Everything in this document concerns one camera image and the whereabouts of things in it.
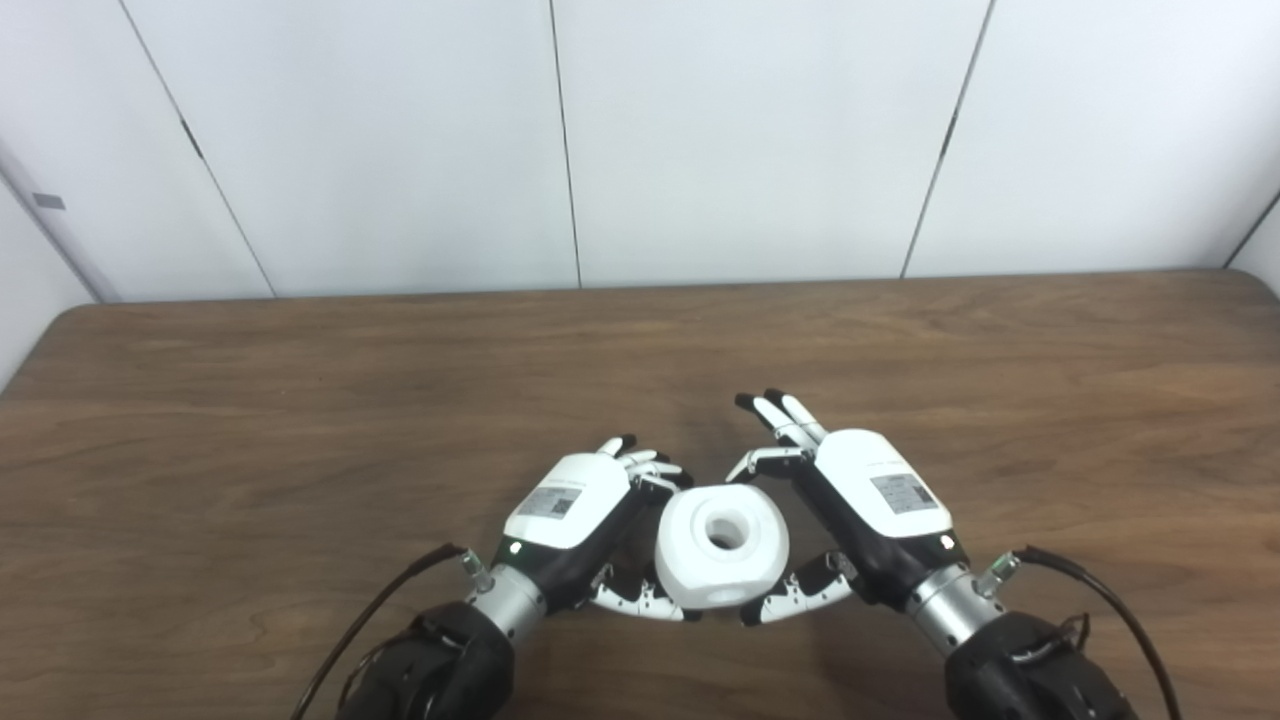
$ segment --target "cable connector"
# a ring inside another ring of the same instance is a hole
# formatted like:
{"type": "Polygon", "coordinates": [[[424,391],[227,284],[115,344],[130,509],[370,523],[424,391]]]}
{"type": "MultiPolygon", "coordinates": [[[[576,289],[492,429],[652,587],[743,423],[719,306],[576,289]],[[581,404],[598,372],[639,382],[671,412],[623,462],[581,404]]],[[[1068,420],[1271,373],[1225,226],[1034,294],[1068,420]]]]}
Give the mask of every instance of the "cable connector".
{"type": "Polygon", "coordinates": [[[460,560],[462,561],[462,569],[466,570],[471,578],[471,583],[475,584],[477,594],[484,594],[493,589],[493,575],[489,574],[489,569],[485,568],[484,560],[480,560],[476,551],[468,547],[460,560]]]}
{"type": "Polygon", "coordinates": [[[986,573],[973,582],[973,589],[987,600],[996,597],[996,591],[1000,589],[1000,585],[1009,582],[1023,561],[1012,551],[1001,555],[991,564],[991,568],[987,568],[986,573]]]}

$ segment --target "silver metal connector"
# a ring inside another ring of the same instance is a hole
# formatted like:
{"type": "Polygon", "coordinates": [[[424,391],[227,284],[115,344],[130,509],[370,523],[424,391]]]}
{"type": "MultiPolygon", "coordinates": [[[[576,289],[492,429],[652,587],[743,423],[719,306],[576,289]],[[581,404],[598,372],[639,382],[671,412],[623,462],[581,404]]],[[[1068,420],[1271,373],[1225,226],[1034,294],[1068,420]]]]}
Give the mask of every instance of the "silver metal connector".
{"type": "Polygon", "coordinates": [[[508,565],[497,565],[489,578],[489,592],[475,592],[467,602],[504,633],[511,644],[518,644],[547,614],[543,592],[508,565]]]}
{"type": "Polygon", "coordinates": [[[1000,589],[1000,585],[1009,582],[1023,561],[1019,560],[1012,552],[1001,555],[995,562],[991,564],[991,568],[987,568],[986,573],[979,575],[978,579],[973,582],[973,589],[975,589],[982,597],[996,597],[996,591],[1000,589]]]}
{"type": "Polygon", "coordinates": [[[955,652],[1005,607],[978,594],[977,582],[964,565],[948,565],[916,585],[906,614],[943,657],[955,652]]]}
{"type": "Polygon", "coordinates": [[[480,556],[476,555],[474,550],[467,548],[467,551],[462,553],[461,560],[462,569],[466,570],[467,575],[471,578],[477,594],[484,594],[493,589],[493,575],[489,573],[489,569],[484,566],[484,560],[480,560],[480,556]]]}

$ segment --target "panel seam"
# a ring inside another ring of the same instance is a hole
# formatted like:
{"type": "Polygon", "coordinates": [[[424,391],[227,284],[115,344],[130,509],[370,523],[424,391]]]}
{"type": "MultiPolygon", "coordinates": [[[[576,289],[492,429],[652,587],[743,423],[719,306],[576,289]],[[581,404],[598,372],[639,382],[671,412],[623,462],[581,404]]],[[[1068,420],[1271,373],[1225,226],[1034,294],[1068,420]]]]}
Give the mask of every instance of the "panel seam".
{"type": "Polygon", "coordinates": [[[138,31],[138,23],[133,20],[133,14],[129,13],[128,5],[124,0],[116,0],[120,5],[120,10],[124,12],[125,19],[129,20],[129,27],[133,28],[133,37],[138,40],[138,45],[142,47],[142,54],[146,55],[147,63],[151,65],[151,70],[156,74],[156,79],[160,81],[160,87],[164,88],[165,97],[169,99],[169,105],[173,111],[178,115],[178,122],[182,124],[183,132],[186,132],[187,138],[191,140],[192,147],[196,150],[196,156],[205,165],[205,173],[209,174],[209,179],[214,183],[214,190],[218,191],[218,197],[223,202],[223,208],[227,209],[227,214],[230,215],[232,223],[236,225],[236,232],[239,233],[241,241],[244,243],[244,249],[248,250],[250,258],[253,259],[253,264],[257,266],[259,274],[262,275],[262,282],[266,283],[266,290],[270,291],[271,297],[279,297],[280,295],[275,292],[275,286],[271,283],[270,275],[266,274],[266,268],[262,266],[262,260],[259,259],[257,251],[253,249],[253,243],[250,242],[248,234],[244,232],[244,225],[241,224],[239,217],[236,215],[236,210],[232,208],[229,200],[227,200],[227,192],[223,191],[223,184],[218,182],[218,176],[214,174],[214,168],[209,165],[209,158],[205,158],[204,151],[200,149],[200,143],[196,141],[195,132],[191,129],[191,124],[187,122],[187,117],[182,114],[182,108],[178,106],[178,100],[173,96],[173,91],[169,90],[169,83],[164,79],[164,73],[160,72],[160,65],[156,64],[155,56],[151,55],[151,49],[147,47],[146,40],[142,38],[142,32],[138,31]]]}
{"type": "Polygon", "coordinates": [[[960,83],[956,106],[951,111],[951,120],[947,122],[947,132],[942,136],[942,147],[938,150],[938,160],[933,165],[933,176],[929,177],[929,187],[924,191],[920,214],[915,218],[915,229],[911,231],[911,242],[906,246],[906,258],[902,259],[902,272],[899,273],[899,279],[906,278],[906,272],[911,266],[911,256],[915,255],[915,243],[920,240],[920,228],[924,227],[924,215],[929,211],[933,188],[938,183],[938,176],[942,173],[942,163],[946,160],[947,150],[951,147],[951,136],[955,133],[956,123],[960,120],[960,109],[964,106],[964,99],[969,94],[969,81],[973,79],[973,70],[978,67],[978,55],[982,53],[982,44],[987,37],[987,27],[991,24],[991,15],[995,12],[996,0],[989,0],[987,3],[987,14],[982,17],[982,27],[978,28],[978,38],[973,44],[973,54],[969,55],[969,67],[965,68],[964,82],[960,83]]]}
{"type": "Polygon", "coordinates": [[[1271,199],[1271,202],[1267,202],[1266,209],[1262,210],[1262,214],[1258,215],[1258,219],[1253,222],[1253,225],[1249,228],[1249,231],[1244,233],[1244,238],[1240,240],[1240,243],[1236,245],[1235,250],[1231,251],[1231,255],[1228,256],[1226,263],[1222,263],[1224,270],[1229,269],[1231,266],[1231,263],[1235,263],[1236,255],[1239,255],[1240,251],[1244,250],[1244,246],[1248,245],[1251,240],[1253,240],[1253,236],[1258,232],[1258,228],[1262,227],[1262,223],[1267,222],[1267,218],[1271,217],[1271,213],[1275,211],[1277,205],[1280,205],[1280,192],[1276,192],[1276,196],[1271,199]]]}
{"type": "Polygon", "coordinates": [[[564,146],[564,181],[568,184],[568,223],[573,233],[573,266],[577,269],[577,287],[582,288],[582,255],[577,246],[577,209],[573,205],[573,170],[568,161],[568,123],[564,122],[564,83],[559,69],[559,36],[556,32],[556,0],[547,0],[552,19],[552,54],[556,56],[556,96],[561,110],[561,142],[564,146]]]}

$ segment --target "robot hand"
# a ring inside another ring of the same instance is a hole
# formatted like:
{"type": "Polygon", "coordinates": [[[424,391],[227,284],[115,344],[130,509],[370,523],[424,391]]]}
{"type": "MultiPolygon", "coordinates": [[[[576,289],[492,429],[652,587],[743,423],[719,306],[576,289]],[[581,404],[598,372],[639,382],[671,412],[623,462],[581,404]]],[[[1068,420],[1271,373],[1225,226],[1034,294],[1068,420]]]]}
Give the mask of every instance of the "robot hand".
{"type": "Polygon", "coordinates": [[[824,562],[829,583],[846,575],[841,565],[851,568],[845,579],[863,600],[902,612],[927,578],[968,564],[951,514],[883,436],[828,433],[799,400],[777,389],[764,397],[739,395],[736,402],[783,447],[748,452],[726,482],[750,482],[759,474],[790,479],[840,546],[824,562]]]}
{"type": "Polygon", "coordinates": [[[740,395],[736,402],[782,447],[748,452],[726,482],[749,482],[758,474],[790,479],[840,546],[744,606],[745,624],[797,615],[856,592],[910,616],[947,659],[947,703],[956,717],[1135,719],[1106,673],[1084,657],[1087,616],[1076,634],[1070,623],[1009,612],[996,598],[1019,562],[1037,562],[1089,584],[1120,612],[1160,679],[1170,716],[1178,717],[1172,685],[1149,638],[1119,598],[1080,566],[1029,547],[1001,556],[974,577],[951,514],[883,436],[828,433],[799,400],[777,389],[764,397],[740,395]]]}
{"type": "MultiPolygon", "coordinates": [[[[492,717],[511,696],[515,646],[544,616],[588,600],[639,616],[695,619],[655,583],[639,575],[625,583],[626,574],[609,564],[646,506],[662,505],[692,486],[658,452],[625,452],[632,445],[634,436],[616,437],[596,452],[562,457],[507,518],[492,570],[474,552],[447,546],[397,578],[338,650],[399,582],[440,557],[461,553],[475,591],[465,602],[424,611],[404,632],[370,651],[347,679],[338,720],[492,717]]],[[[335,659],[330,655],[326,666],[335,659]]],[[[323,667],[303,693],[294,717],[301,717],[326,671],[323,667]]]]}
{"type": "MultiPolygon", "coordinates": [[[[635,436],[616,437],[595,452],[568,455],[507,518],[494,557],[494,577],[516,574],[545,615],[594,603],[659,620],[696,619],[637,573],[609,556],[627,528],[652,505],[666,503],[694,482],[653,450],[627,452],[635,436]]],[[[485,609],[481,593],[476,606],[485,609]]]]}

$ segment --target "white wall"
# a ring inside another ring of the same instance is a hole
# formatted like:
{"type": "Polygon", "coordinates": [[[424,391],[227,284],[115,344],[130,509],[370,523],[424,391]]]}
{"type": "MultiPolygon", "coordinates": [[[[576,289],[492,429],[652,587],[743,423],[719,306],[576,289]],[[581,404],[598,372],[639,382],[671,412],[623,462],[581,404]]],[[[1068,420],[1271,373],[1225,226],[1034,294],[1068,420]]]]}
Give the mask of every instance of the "white wall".
{"type": "Polygon", "coordinates": [[[127,5],[280,295],[577,284],[547,3],[127,5]]]}
{"type": "Polygon", "coordinates": [[[0,182],[0,391],[59,313],[92,301],[0,182]]]}
{"type": "Polygon", "coordinates": [[[1280,187],[1276,37],[1270,0],[9,0],[0,168],[108,300],[1221,266],[1280,187]]]}
{"type": "Polygon", "coordinates": [[[1222,266],[1280,187],[1280,3],[996,5],[910,275],[1222,266]]]}
{"type": "Polygon", "coordinates": [[[1280,204],[1253,231],[1249,241],[1231,260],[1231,268],[1256,275],[1280,295],[1280,204]]]}
{"type": "Polygon", "coordinates": [[[0,168],[105,300],[270,295],[114,0],[0,3],[0,168]]]}
{"type": "Polygon", "coordinates": [[[558,0],[586,286],[897,277],[986,0],[558,0]]]}

